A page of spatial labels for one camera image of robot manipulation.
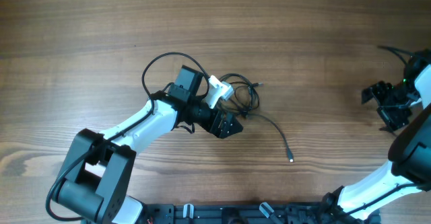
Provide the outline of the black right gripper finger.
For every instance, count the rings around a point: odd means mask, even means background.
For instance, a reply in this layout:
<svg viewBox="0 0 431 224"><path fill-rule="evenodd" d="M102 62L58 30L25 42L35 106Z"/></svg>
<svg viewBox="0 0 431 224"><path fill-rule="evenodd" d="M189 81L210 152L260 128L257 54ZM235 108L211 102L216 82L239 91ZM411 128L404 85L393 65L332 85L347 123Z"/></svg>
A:
<svg viewBox="0 0 431 224"><path fill-rule="evenodd" d="M365 104L370 100L376 100L376 103L380 105L380 87L378 84L371 85L362 90L361 104Z"/></svg>
<svg viewBox="0 0 431 224"><path fill-rule="evenodd" d="M377 112L391 132L407 126L411 116L409 108L381 106L377 108Z"/></svg>

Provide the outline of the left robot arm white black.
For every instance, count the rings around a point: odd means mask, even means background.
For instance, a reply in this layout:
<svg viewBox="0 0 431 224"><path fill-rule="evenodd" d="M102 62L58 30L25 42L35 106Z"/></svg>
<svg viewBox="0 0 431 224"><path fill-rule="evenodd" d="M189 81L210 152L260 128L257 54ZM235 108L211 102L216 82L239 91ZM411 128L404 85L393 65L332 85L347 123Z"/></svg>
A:
<svg viewBox="0 0 431 224"><path fill-rule="evenodd" d="M231 113L216 108L231 91L210 77L209 92L197 90L204 74L183 66L176 81L152 94L145 106L119 125L96 133L83 129L73 139L46 200L73 211L81 223L153 223L145 205L127 196L136 156L153 141L176 128L190 133L199 125L219 139L242 132Z"/></svg>

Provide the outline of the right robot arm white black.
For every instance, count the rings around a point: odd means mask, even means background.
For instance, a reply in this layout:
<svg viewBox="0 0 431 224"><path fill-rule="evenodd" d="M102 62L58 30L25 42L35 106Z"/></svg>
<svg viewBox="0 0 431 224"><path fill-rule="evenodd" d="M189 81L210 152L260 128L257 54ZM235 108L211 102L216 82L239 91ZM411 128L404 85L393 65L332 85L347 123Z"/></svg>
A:
<svg viewBox="0 0 431 224"><path fill-rule="evenodd" d="M379 81L362 91L362 103L376 100L385 130L400 130L388 160L359 182L328 193L321 215L329 223L369 223L373 212L409 194L430 190L430 50L388 46L404 64L397 85Z"/></svg>

